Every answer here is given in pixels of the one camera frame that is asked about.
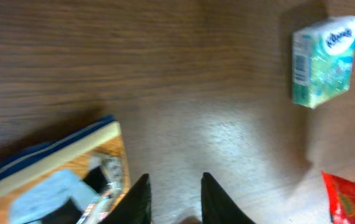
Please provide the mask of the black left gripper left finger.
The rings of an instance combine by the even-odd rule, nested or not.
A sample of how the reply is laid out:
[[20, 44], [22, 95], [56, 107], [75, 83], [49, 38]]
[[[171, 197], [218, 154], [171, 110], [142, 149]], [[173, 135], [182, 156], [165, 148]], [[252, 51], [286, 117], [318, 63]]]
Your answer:
[[151, 224], [151, 182], [143, 174], [100, 224]]

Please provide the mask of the yellow snack bag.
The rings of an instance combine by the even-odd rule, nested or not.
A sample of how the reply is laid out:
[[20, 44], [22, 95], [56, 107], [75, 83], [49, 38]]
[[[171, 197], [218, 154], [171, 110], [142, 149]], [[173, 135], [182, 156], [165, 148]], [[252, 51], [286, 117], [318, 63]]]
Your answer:
[[100, 223], [130, 187], [120, 124], [108, 115], [0, 162], [0, 223]]

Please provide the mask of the green tissue pack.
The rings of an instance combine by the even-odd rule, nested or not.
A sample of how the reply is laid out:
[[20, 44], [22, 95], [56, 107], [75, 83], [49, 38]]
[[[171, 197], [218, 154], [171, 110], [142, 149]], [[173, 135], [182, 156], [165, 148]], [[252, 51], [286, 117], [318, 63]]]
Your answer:
[[347, 92], [355, 56], [355, 16], [330, 17], [293, 33], [292, 101], [307, 108]]

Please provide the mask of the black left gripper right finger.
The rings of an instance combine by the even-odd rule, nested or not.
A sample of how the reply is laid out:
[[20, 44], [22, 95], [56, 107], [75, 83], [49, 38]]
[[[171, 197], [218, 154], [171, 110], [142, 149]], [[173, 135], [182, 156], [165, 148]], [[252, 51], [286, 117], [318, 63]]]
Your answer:
[[201, 179], [203, 224], [255, 224], [209, 172]]

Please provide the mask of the red candy bag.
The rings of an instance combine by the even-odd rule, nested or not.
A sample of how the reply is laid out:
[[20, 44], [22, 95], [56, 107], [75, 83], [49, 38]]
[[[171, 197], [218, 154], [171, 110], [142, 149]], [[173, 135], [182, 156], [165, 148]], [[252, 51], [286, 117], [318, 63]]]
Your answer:
[[333, 224], [355, 224], [355, 182], [321, 172], [329, 199]]

